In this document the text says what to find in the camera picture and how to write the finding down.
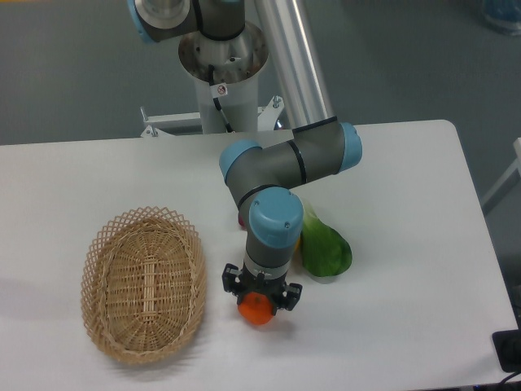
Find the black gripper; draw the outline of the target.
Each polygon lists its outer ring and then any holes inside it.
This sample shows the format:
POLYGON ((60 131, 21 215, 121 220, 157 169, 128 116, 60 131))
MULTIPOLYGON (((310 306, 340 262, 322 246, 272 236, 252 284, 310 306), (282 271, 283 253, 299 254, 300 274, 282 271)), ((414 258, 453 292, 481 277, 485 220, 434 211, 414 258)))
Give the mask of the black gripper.
POLYGON ((253 274, 246 266, 241 270, 230 263, 225 265, 221 275, 224 290, 236 297, 237 305, 248 295, 257 293, 272 302, 272 315, 276 315, 278 310, 294 310, 300 300, 302 285, 286 283, 286 277, 286 273, 277 278, 262 272, 253 274))

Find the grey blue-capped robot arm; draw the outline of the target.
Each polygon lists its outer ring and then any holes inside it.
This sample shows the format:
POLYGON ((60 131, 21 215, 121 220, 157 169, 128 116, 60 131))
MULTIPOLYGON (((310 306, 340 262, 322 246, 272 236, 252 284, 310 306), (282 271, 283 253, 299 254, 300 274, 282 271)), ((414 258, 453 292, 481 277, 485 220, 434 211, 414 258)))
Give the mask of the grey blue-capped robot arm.
POLYGON ((242 1, 131 1, 129 13, 143 40, 179 37, 185 70, 203 82, 221 132, 243 126, 227 113, 231 86, 252 79, 272 59, 282 87, 292 139, 261 147, 231 144, 219 165, 247 230, 243 266, 227 265, 223 287, 244 314, 293 310, 302 287, 287 283, 304 209, 293 188, 350 169, 361 160, 352 125, 337 120, 329 101, 304 4, 259 1, 260 26, 249 24, 242 1))

